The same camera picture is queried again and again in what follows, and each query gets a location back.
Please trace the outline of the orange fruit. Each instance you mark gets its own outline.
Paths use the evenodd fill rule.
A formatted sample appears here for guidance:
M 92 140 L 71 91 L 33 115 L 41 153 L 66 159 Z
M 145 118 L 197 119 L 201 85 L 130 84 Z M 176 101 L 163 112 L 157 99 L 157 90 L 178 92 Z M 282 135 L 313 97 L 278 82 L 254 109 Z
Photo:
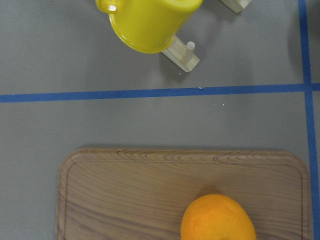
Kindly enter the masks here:
M 185 210 L 181 240 L 256 240 L 255 227 L 242 206 L 222 194 L 207 194 Z

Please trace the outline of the wooden peg drying rack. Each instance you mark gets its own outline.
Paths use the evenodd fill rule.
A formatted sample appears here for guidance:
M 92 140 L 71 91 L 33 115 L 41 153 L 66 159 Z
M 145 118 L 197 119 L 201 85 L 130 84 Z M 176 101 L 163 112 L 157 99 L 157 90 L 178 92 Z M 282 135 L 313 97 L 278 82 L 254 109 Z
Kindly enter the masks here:
M 251 3 L 251 0 L 221 0 L 220 2 L 233 13 L 239 14 Z M 200 59 L 194 54 L 195 47 L 194 42 L 188 41 L 184 44 L 174 35 L 171 44 L 162 53 L 181 70 L 189 73 L 200 62 Z

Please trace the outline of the wooden cutting board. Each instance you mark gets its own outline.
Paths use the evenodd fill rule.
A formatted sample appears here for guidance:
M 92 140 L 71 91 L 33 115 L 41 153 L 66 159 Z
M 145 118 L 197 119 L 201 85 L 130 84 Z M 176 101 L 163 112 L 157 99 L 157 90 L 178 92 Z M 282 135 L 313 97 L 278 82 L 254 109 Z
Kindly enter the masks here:
M 259 240 L 311 240 L 310 177 L 287 151 L 80 148 L 61 164 L 59 240 L 177 240 L 188 205 L 223 194 Z

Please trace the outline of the yellow cup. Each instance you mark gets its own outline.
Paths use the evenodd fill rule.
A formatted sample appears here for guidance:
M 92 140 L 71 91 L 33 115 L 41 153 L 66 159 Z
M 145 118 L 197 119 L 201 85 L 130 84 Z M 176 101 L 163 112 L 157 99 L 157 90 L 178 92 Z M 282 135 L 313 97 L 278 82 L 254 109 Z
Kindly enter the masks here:
M 115 34 L 135 51 L 155 54 L 167 49 L 174 36 L 202 5 L 201 0 L 97 0 L 108 14 Z

